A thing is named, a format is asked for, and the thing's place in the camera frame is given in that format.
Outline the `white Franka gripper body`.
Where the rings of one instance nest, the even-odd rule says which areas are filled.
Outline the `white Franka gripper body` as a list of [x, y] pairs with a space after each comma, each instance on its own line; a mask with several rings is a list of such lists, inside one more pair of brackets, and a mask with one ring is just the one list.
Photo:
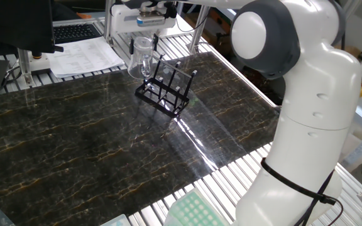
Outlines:
[[130, 9], [125, 5], [111, 8], [111, 33], [132, 33], [172, 28], [175, 25], [177, 10], [170, 4], [153, 7], [144, 6]]

